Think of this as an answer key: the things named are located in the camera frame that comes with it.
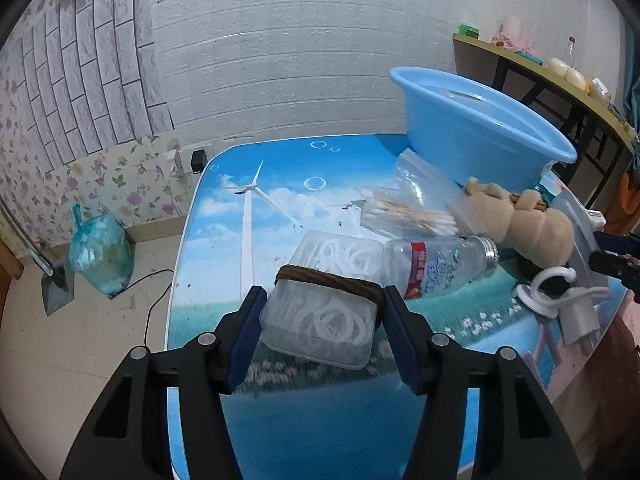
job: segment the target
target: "red bottle label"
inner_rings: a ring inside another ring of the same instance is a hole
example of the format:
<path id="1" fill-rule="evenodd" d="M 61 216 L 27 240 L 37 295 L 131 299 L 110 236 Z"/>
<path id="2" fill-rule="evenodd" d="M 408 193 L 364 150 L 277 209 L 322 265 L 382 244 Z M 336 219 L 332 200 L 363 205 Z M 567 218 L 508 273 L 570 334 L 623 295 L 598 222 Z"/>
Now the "red bottle label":
<path id="1" fill-rule="evenodd" d="M 422 297 L 420 286 L 424 277 L 424 265 L 427 261 L 427 245 L 424 242 L 414 242 L 411 244 L 411 274 L 409 283 L 404 293 L 406 300 L 415 300 Z"/>

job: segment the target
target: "floral wallpaper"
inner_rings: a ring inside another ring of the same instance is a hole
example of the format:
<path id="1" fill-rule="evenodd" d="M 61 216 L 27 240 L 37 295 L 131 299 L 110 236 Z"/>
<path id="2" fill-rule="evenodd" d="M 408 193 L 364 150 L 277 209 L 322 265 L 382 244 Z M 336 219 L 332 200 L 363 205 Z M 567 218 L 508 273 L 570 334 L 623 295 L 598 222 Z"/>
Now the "floral wallpaper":
<path id="1" fill-rule="evenodd" d="M 110 214 L 124 227 L 186 215 L 193 190 L 166 160 L 171 135 L 134 139 L 79 158 L 48 173 L 34 150 L 18 104 L 12 41 L 59 0 L 33 0 L 0 52 L 0 194 L 34 242 L 68 242 L 75 232 L 71 206 L 85 218 Z M 16 254 L 27 253 L 0 217 L 0 238 Z"/>

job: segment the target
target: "green box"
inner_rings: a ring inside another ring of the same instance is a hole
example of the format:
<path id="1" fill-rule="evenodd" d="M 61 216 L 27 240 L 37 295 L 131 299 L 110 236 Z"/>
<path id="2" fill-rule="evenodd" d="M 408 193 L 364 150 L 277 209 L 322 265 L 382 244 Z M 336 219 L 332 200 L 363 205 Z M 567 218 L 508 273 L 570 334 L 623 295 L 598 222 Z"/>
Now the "green box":
<path id="1" fill-rule="evenodd" d="M 460 25 L 460 34 L 462 34 L 463 36 L 470 36 L 472 38 L 476 38 L 477 40 L 479 33 L 480 31 L 475 27 L 472 27 L 471 25 L 467 25 L 466 23 Z"/>

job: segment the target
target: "glass bottle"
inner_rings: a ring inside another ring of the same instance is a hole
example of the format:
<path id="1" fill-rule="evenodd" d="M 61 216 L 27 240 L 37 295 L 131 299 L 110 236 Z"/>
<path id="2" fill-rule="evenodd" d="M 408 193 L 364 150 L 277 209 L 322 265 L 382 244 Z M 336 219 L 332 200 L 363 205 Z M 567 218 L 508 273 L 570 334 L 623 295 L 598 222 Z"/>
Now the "glass bottle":
<path id="1" fill-rule="evenodd" d="M 567 63 L 570 67 L 575 65 L 575 38 L 573 36 L 569 36 L 569 43 L 566 44 L 564 49 L 562 61 Z"/>
<path id="2" fill-rule="evenodd" d="M 498 249 L 489 238 L 391 240 L 382 254 L 382 286 L 395 285 L 406 300 L 434 298 L 490 276 L 497 266 Z"/>

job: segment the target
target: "blue plastic basin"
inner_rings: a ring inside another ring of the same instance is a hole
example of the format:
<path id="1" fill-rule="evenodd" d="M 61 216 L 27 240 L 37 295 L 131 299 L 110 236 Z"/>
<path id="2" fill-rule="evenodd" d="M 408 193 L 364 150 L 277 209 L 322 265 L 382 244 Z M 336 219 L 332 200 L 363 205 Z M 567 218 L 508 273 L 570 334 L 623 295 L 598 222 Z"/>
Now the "blue plastic basin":
<path id="1" fill-rule="evenodd" d="M 390 71 L 404 91 L 411 147 L 461 186 L 470 176 L 521 192 L 555 162 L 575 162 L 569 140 L 530 108 L 458 75 L 403 66 Z"/>

